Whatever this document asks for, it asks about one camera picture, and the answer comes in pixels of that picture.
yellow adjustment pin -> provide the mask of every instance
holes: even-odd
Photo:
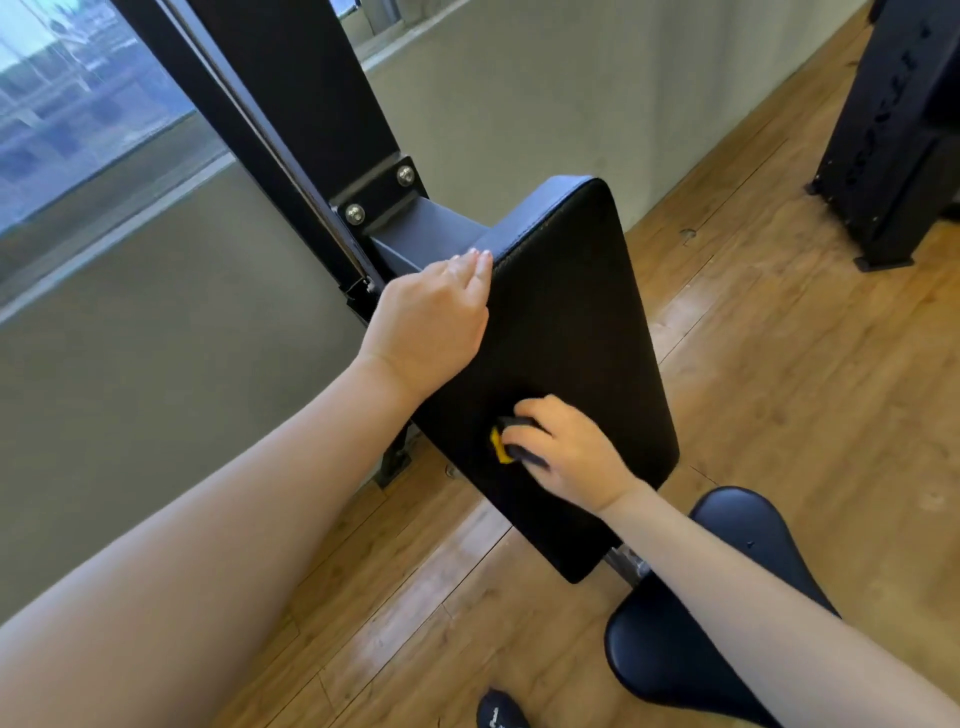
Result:
[[[493,451],[496,453],[496,459],[501,465],[510,465],[516,462],[514,458],[507,454],[507,449],[503,446],[503,439],[500,437],[500,430],[494,427],[490,431],[490,441],[493,445]]]

gym machine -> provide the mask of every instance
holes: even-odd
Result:
[[[864,272],[913,264],[937,219],[960,212],[960,3],[876,0],[876,22],[813,182]]]
[[[470,247],[493,252],[480,352],[414,422],[567,580],[580,581],[607,559],[635,586],[606,634],[611,667],[628,690],[776,726],[680,601],[604,523],[491,453],[497,418],[520,399],[552,393],[590,415],[653,487],[677,465],[673,421],[607,186],[552,178],[487,228],[430,200],[329,3],[114,2],[363,321],[386,281]],[[719,488],[691,518],[832,610],[763,497]]]

sock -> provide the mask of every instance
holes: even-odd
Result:
[[[491,688],[477,706],[477,728],[530,728],[530,722],[513,698]]]

glass window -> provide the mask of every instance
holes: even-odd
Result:
[[[0,0],[0,234],[193,110],[107,0]]]
[[[354,45],[374,35],[330,2]],[[109,0],[0,0],[0,312],[226,153]]]

black seat pad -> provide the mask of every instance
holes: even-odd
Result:
[[[700,499],[690,518],[837,614],[807,569],[780,513],[763,496],[742,488],[717,488]],[[654,574],[613,613],[606,648],[613,673],[643,700],[780,726]]]
[[[610,189],[552,178],[473,245],[494,254],[476,358],[414,422],[516,529],[577,582],[619,539],[490,445],[498,417],[554,394],[589,415],[627,467],[659,487],[679,458],[657,356]]]

